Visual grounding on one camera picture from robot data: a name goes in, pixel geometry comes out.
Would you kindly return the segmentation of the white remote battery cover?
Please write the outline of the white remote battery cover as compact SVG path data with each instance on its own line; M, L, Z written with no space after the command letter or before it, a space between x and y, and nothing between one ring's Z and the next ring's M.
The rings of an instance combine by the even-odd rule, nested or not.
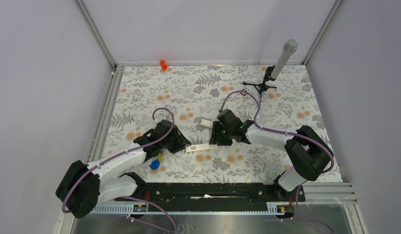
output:
M205 151L205 150L211 150L211 149L216 149L218 146L216 144L197 144L197 145L191 145L187 146L185 148L185 151L187 153L189 152L195 152L195 151Z

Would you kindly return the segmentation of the white remote control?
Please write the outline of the white remote control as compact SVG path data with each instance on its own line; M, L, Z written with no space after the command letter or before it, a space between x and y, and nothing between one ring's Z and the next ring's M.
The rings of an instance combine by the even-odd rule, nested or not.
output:
M213 128L213 121L202 119L200 121L200 126L212 129Z

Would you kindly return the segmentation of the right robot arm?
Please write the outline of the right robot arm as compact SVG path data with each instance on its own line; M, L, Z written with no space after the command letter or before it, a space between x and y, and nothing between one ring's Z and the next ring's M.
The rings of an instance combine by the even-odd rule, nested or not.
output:
M268 129L253 120L241 121L225 109L213 122L210 144L230 146L233 141L256 144L285 151L292 163L275 179L275 198L287 200L293 190L307 181L316 181L325 168L334 166L333 152L321 137L309 126L303 125L296 132Z

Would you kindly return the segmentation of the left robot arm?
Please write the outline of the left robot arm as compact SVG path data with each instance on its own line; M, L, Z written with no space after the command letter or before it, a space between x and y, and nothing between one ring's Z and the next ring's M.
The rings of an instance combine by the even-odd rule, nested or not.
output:
M144 186L121 173L156 158L164 150L175 154L190 145L176 125L162 120L122 152L91 163L73 162L56 189L63 212L82 218L105 201L122 196L140 200L145 194Z

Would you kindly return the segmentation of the black microphone tripod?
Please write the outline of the black microphone tripod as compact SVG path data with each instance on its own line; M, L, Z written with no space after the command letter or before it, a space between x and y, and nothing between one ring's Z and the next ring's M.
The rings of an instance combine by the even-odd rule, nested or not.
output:
M277 89L277 86L270 86L266 84L267 81L274 81L271 78L274 68L275 66L266 67L265 74L261 83L253 84L253 83L243 82L242 84L255 87L255 89L258 91L259 96L261 97L262 94L266 92L268 89Z

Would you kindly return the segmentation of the floral tablecloth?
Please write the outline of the floral tablecloth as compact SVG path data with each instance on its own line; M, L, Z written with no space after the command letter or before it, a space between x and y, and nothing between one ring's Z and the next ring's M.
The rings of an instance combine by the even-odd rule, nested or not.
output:
M268 128L294 131L308 125L328 143L306 67L285 66L270 83L277 89L263 93L257 111L254 100L258 92L242 83L261 82L265 70L266 66L258 65L172 66L166 71L158 66L121 67L104 145L89 159L109 157L128 148L159 120L170 119L170 114L193 145L208 143L211 131L200 126L200 121L214 121L222 105L241 120L256 118ZM241 95L242 89L248 95ZM148 182L267 182L292 166L283 151L237 142L205 151L164 152L162 156L164 162L157 170L145 163L130 171Z

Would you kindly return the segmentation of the red toy block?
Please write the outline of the red toy block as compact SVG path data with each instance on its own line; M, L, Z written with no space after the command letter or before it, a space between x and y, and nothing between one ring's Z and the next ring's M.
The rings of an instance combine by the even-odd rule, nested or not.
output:
M164 71L166 71L168 69L168 65L166 64L165 60L163 60L163 59L160 60L160 66L161 66L161 69Z

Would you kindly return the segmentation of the grey microphone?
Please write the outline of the grey microphone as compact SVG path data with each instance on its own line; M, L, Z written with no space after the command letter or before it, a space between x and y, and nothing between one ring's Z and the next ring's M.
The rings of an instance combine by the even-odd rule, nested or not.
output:
M269 77L271 81L275 81L278 78L279 74L281 73L286 63L288 62L289 58L296 52L297 47L298 47L298 42L294 39L289 39L284 44L281 56L279 57Z

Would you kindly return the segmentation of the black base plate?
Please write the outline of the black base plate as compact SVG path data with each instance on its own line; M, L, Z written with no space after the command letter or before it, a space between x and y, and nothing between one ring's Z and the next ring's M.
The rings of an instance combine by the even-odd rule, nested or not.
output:
M285 191L265 183L157 183L138 186L132 197L157 204L167 212L266 212L268 202L306 200L303 188Z

